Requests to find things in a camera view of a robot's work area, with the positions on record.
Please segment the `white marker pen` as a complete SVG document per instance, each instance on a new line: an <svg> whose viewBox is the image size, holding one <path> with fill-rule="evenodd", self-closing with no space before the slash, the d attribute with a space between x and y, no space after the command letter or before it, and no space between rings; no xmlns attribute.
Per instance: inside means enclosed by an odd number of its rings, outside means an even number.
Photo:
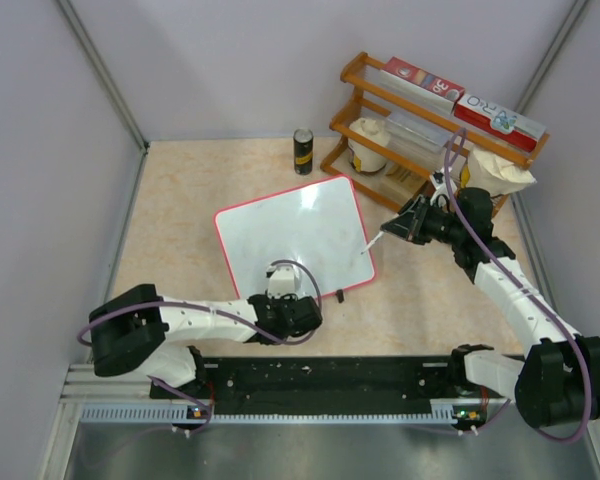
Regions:
<svg viewBox="0 0 600 480"><path fill-rule="evenodd" d="M366 252L368 252L384 235L384 231L379 231L368 243L367 245L361 250L360 254L363 255Z"/></svg>

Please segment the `pink framed whiteboard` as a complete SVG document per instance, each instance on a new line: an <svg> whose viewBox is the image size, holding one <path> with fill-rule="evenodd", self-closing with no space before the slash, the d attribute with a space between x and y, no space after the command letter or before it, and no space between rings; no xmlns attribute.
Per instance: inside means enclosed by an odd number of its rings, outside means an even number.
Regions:
<svg viewBox="0 0 600 480"><path fill-rule="evenodd" d="M239 297L266 289L266 270L295 261L315 278L322 296L370 283L374 260L353 181L329 177L225 208L215 228Z"/></svg>

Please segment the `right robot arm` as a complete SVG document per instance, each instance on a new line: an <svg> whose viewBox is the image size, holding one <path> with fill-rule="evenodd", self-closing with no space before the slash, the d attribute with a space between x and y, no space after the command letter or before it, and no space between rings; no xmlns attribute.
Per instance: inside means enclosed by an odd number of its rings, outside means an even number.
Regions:
<svg viewBox="0 0 600 480"><path fill-rule="evenodd" d="M463 345L446 374L449 388L467 396L484 386L514 401L534 429L600 419L600 337L581 335L530 284L511 248L493 234L487 191L465 188L448 211L420 195L381 232L417 245L451 247L456 264L499 309L524 348L515 360L483 345Z"/></svg>

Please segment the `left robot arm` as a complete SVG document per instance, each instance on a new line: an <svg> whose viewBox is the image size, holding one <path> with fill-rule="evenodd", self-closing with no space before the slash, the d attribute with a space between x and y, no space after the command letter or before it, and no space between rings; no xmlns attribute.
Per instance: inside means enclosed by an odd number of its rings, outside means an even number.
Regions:
<svg viewBox="0 0 600 480"><path fill-rule="evenodd" d="M313 332L322 321L310 296L255 294L188 303L159 295L153 284L141 284L89 314L89 343L96 376L138 372L192 397L207 382L198 341L285 344Z"/></svg>

